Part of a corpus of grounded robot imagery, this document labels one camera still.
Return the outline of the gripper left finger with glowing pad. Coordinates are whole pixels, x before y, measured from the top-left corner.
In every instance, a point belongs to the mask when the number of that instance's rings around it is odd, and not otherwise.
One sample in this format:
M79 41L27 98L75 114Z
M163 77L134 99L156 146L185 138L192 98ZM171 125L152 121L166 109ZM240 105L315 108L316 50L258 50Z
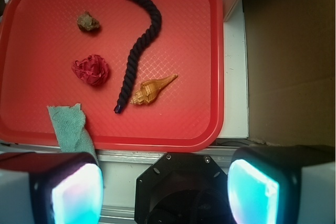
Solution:
M103 176L87 153L1 154L1 223L99 223Z

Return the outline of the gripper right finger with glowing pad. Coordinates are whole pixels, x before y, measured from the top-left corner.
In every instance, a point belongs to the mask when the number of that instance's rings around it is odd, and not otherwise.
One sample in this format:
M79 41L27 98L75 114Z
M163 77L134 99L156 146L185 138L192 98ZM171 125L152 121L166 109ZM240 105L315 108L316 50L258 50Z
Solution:
M227 192L236 223L335 223L335 148L240 147Z

